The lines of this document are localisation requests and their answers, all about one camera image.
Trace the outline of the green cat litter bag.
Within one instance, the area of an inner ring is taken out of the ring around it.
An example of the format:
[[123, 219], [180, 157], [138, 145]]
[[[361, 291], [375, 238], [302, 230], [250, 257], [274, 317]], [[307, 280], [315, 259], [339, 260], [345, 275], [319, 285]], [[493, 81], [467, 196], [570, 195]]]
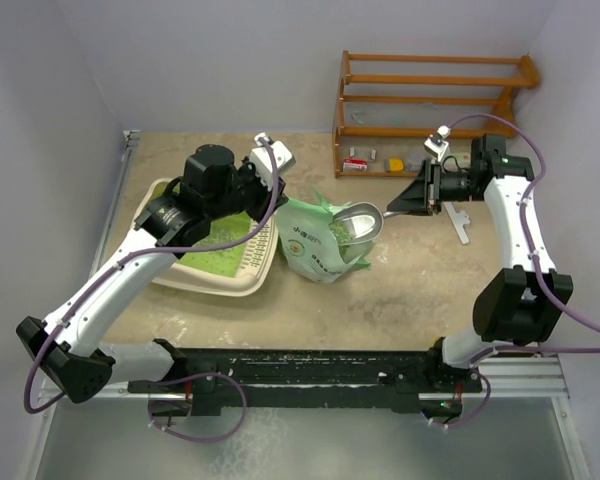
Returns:
[[339, 246], [329, 229], [333, 216], [347, 206], [332, 204], [320, 193], [313, 203], [295, 198], [275, 213], [280, 247], [291, 270], [315, 283], [330, 284], [345, 274], [367, 270], [375, 241]]

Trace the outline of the white bag clip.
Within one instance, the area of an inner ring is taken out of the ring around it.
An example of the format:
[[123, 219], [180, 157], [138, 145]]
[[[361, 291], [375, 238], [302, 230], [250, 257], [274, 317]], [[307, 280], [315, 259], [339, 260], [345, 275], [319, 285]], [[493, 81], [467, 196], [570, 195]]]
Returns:
[[468, 245], [470, 239], [466, 229], [471, 224], [469, 215], [464, 210], [458, 211], [452, 202], [444, 202], [443, 207], [449, 216], [460, 243], [462, 245]]

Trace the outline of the silver metal scoop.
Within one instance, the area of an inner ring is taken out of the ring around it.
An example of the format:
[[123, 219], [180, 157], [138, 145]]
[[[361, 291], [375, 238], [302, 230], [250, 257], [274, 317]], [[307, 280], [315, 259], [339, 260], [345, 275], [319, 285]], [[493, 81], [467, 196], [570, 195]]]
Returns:
[[384, 228], [387, 212], [374, 204], [356, 203], [333, 216], [329, 229], [339, 246], [353, 246], [375, 241]]

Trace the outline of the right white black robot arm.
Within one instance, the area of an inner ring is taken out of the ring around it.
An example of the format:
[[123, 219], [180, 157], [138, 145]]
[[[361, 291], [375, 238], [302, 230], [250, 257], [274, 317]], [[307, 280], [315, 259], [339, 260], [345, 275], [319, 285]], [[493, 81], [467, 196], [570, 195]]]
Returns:
[[447, 171], [449, 134], [442, 126], [427, 138], [430, 159], [387, 210], [427, 216], [439, 213], [445, 202], [483, 201], [494, 222], [502, 266], [476, 298], [471, 326], [437, 342], [441, 357], [424, 369], [426, 383], [436, 391], [449, 390], [459, 381], [460, 369], [470, 368], [484, 350], [548, 340], [561, 315], [550, 299], [567, 302], [573, 293], [571, 277], [557, 272], [544, 246], [529, 189], [534, 179], [530, 160], [508, 155], [504, 137], [485, 134], [473, 139], [468, 168]]

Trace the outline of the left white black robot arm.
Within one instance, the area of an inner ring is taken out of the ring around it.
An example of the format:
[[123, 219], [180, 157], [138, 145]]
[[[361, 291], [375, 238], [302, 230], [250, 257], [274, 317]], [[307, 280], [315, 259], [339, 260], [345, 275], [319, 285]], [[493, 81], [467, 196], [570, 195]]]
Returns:
[[165, 340], [106, 344], [102, 338], [128, 305], [156, 277], [187, 253], [202, 253], [213, 221], [246, 213], [264, 227], [283, 205], [290, 150], [266, 134], [235, 163], [221, 145], [198, 147], [181, 176], [150, 201], [114, 254], [69, 300], [43, 319], [25, 317], [16, 334], [42, 371], [74, 403], [107, 384], [150, 381], [164, 392], [182, 387], [186, 358]]

